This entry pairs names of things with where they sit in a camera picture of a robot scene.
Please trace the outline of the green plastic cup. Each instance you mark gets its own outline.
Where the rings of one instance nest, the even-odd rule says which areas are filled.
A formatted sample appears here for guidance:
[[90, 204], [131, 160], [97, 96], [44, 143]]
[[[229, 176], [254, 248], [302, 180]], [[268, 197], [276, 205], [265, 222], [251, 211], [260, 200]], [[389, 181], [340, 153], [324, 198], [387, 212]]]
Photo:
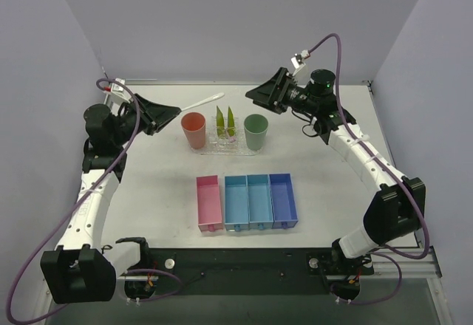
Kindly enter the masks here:
[[261, 114], [250, 114], [244, 120], [247, 147], [252, 151], [260, 150], [268, 131], [268, 120]]

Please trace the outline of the orange plastic cup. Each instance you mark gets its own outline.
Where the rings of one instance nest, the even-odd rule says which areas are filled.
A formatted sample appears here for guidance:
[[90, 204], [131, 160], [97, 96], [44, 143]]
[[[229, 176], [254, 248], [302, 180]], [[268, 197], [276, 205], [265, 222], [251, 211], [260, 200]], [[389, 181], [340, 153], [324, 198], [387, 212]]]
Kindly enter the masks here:
[[205, 146], [205, 125], [205, 117], [198, 112], [189, 112], [181, 119], [184, 134], [193, 149], [201, 149]]

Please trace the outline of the white toothbrush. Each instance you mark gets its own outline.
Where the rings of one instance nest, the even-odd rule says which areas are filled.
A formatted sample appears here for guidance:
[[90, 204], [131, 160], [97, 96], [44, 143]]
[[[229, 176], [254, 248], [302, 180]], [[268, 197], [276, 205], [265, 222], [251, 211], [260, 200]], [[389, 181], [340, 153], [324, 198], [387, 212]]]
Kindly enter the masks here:
[[217, 93], [217, 94], [215, 94], [215, 95], [212, 95], [212, 96], [210, 96], [210, 97], [207, 97], [207, 98], [205, 98], [205, 99], [203, 99], [203, 100], [200, 100], [200, 101], [198, 101], [198, 102], [196, 102], [196, 103], [193, 103], [193, 104], [191, 104], [191, 105], [189, 105], [189, 106], [187, 106], [187, 107], [181, 108], [181, 111], [182, 111], [182, 112], [185, 112], [185, 111], [188, 111], [188, 110], [190, 110], [190, 109], [197, 108], [198, 106], [203, 106], [203, 105], [205, 105], [205, 104], [207, 104], [207, 103], [211, 103], [211, 102], [213, 102], [213, 101], [215, 101], [215, 100], [219, 100], [219, 99], [223, 98], [224, 96], [225, 96], [225, 93], [224, 93], [224, 92], [219, 92], [219, 93]]

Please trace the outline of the yellow-green toothpaste tube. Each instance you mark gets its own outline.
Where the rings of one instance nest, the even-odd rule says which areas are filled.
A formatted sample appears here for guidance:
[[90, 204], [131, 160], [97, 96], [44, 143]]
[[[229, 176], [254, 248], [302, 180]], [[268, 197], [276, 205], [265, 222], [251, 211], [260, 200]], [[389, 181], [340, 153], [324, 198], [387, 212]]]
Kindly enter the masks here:
[[226, 129], [228, 136], [233, 137], [235, 135], [235, 122], [234, 122], [234, 114], [232, 112], [231, 107], [228, 107], [227, 112], [227, 129]]
[[217, 129], [217, 136], [224, 137], [225, 136], [225, 121], [224, 116], [220, 108], [217, 106], [216, 112], [216, 129]]

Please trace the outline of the clear textured plastic box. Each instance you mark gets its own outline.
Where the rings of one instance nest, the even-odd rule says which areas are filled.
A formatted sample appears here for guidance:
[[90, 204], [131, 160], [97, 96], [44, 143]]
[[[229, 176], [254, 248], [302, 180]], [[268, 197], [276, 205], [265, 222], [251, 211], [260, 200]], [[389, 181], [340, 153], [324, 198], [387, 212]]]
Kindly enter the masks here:
[[234, 136], [236, 141], [234, 143], [230, 143], [226, 136], [217, 136], [216, 117], [212, 116], [210, 119], [210, 126], [206, 129], [207, 144], [217, 150], [245, 150], [247, 145], [243, 125], [240, 123], [240, 119], [238, 117], [234, 118], [234, 122], [236, 130]]

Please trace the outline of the pink toothbrush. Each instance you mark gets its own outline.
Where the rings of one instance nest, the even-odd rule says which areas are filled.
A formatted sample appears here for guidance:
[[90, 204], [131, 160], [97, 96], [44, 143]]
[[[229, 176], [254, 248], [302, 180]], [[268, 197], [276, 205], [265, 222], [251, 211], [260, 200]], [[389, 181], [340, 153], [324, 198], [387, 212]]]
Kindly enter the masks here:
[[236, 141], [235, 136], [230, 135], [227, 130], [225, 130], [225, 136], [230, 143], [234, 143]]

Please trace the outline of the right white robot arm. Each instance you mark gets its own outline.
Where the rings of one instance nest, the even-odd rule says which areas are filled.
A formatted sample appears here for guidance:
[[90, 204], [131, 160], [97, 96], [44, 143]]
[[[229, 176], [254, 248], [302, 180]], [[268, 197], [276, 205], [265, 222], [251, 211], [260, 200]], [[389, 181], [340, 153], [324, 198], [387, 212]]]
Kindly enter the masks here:
[[317, 69], [306, 87], [300, 87], [281, 67], [245, 96], [273, 113], [291, 109], [312, 119], [316, 136], [339, 153], [372, 194], [361, 226], [333, 243], [337, 256], [348, 260], [424, 228], [426, 187], [421, 179], [410, 179], [378, 153], [356, 119], [341, 106], [336, 84], [333, 72]]

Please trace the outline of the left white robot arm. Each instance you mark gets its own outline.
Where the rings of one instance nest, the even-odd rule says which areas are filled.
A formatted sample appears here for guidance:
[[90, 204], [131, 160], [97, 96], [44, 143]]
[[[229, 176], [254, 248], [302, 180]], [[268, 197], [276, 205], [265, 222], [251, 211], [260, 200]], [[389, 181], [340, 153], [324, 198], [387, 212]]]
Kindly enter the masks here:
[[109, 301], [118, 276], [128, 270], [140, 275], [152, 268], [154, 262], [145, 238], [124, 237], [103, 252], [101, 237], [125, 170], [125, 144], [141, 132], [158, 133], [180, 113], [178, 107], [152, 103], [141, 96], [122, 103], [117, 114], [103, 103], [84, 112], [88, 138], [79, 206], [55, 249], [43, 252], [40, 261], [55, 303]]

